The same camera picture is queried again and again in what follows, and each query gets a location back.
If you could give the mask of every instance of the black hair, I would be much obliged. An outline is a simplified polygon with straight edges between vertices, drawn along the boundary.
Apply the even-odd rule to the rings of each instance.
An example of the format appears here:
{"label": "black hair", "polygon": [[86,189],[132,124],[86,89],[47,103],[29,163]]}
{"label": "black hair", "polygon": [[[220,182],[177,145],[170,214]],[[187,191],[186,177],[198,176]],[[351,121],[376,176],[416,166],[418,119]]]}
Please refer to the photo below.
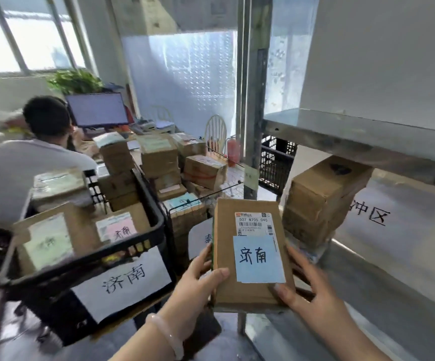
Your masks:
{"label": "black hair", "polygon": [[23,116],[37,138],[63,137],[69,132],[70,115],[64,100],[35,96],[23,107]]}

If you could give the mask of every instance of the barcode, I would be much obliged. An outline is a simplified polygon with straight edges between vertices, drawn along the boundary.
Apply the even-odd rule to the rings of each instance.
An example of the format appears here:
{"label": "barcode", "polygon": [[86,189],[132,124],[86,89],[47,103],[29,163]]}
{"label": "barcode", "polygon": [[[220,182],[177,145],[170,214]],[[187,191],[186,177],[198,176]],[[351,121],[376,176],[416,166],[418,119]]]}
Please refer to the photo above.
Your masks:
{"label": "barcode", "polygon": [[255,221],[245,221],[245,222],[240,221],[239,226],[240,227],[261,227],[262,224],[259,222],[255,222]]}

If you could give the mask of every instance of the computer monitor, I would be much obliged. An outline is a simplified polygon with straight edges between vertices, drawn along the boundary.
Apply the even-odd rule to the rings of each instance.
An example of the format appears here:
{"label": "computer monitor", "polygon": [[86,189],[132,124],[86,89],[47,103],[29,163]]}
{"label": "computer monitor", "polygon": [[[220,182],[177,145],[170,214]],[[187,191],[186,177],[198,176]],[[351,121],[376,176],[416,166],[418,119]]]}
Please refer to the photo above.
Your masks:
{"label": "computer monitor", "polygon": [[68,95],[73,123],[86,127],[115,127],[127,125],[124,101],[119,93]]}

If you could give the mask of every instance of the seated man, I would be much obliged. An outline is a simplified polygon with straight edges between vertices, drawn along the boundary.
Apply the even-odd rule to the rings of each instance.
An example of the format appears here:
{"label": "seated man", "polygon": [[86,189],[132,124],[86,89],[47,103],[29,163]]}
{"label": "seated man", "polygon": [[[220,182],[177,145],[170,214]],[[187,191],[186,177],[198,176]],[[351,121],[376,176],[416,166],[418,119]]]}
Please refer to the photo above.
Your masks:
{"label": "seated man", "polygon": [[20,219],[35,175],[71,167],[97,168],[92,158],[66,149],[73,128],[62,100],[33,97],[24,106],[23,116],[36,139],[0,144],[0,224],[4,226]]}

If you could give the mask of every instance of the window frame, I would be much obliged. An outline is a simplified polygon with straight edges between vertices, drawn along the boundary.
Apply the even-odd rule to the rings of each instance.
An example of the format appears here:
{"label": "window frame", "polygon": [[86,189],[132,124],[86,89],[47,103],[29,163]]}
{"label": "window frame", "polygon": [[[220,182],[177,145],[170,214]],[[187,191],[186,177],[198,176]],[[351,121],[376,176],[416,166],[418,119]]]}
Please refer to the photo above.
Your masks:
{"label": "window frame", "polygon": [[[65,35],[65,31],[63,29],[62,22],[60,20],[57,7],[54,3],[54,0],[45,0],[48,6],[48,9],[50,11],[50,16],[52,18],[52,21],[54,22],[58,35],[60,36],[60,40],[62,42],[62,45],[64,47],[65,53],[67,55],[67,58],[70,61],[70,69],[77,69],[82,68],[78,67],[76,65],[76,61],[74,58],[74,55],[72,54],[72,50],[70,49],[69,42],[67,40],[67,36]],[[70,22],[72,23],[72,26],[74,27],[74,32],[77,37],[77,41],[79,43],[79,48],[81,50],[82,56],[84,58],[84,65],[85,68],[90,69],[91,63],[89,59],[89,53],[88,50],[84,44],[84,40],[82,38],[82,33],[80,29],[78,28],[78,25],[76,24],[76,10],[74,8],[74,5],[72,4],[71,0],[64,0],[65,6],[67,8],[67,11],[70,16]],[[66,70],[63,68],[55,68],[55,69],[46,69],[46,70],[31,70],[28,68],[27,64],[25,63],[25,60],[23,59],[23,55],[20,51],[20,48],[12,34],[12,31],[10,30],[9,24],[7,23],[7,20],[5,18],[4,11],[0,5],[0,27],[2,28],[2,32],[5,35],[5,38],[9,44],[9,47],[12,51],[12,54],[17,62],[17,64],[20,67],[20,71],[18,72],[0,72],[0,78],[5,77],[30,77],[30,76],[45,76],[49,75],[51,73],[54,73],[56,71],[62,71]]]}

